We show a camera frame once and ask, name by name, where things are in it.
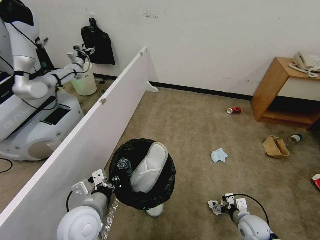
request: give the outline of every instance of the black garbage bag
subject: black garbage bag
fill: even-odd
[[[148,210],[166,202],[173,192],[175,182],[176,170],[172,158],[168,154],[162,172],[152,189],[147,193],[132,190],[130,186],[132,172],[147,155],[153,142],[155,141],[145,138],[127,141],[113,154],[109,168],[109,179],[116,178],[116,176],[120,179],[114,182],[116,186],[114,190],[116,197],[120,202],[140,210]],[[119,167],[123,159],[129,160],[131,168],[123,169]]]
[[[115,65],[109,35],[98,28],[96,20],[89,18],[90,26],[81,28],[81,36],[86,48],[95,47],[89,58],[92,63]]]

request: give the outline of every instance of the metal hinge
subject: metal hinge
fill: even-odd
[[[101,104],[104,104],[106,101],[107,101],[106,98],[101,98],[99,102],[101,102]]]

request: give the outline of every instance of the white slipper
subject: white slipper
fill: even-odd
[[[154,207],[150,208],[146,212],[151,216],[151,217],[158,217],[163,211],[163,203]]]
[[[130,178],[131,188],[135,192],[149,192],[164,167],[168,158],[168,150],[159,142],[154,142]]]

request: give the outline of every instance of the white partition panel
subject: white partition panel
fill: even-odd
[[[146,51],[144,47],[102,95],[106,102],[95,103],[3,210],[1,240],[56,239],[71,185],[104,168],[146,90]]]

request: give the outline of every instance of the white telephone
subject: white telephone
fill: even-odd
[[[293,57],[294,63],[289,63],[289,67],[306,73],[309,78],[316,78],[318,74],[312,72],[320,72],[320,58],[315,55],[305,55],[297,52]]]

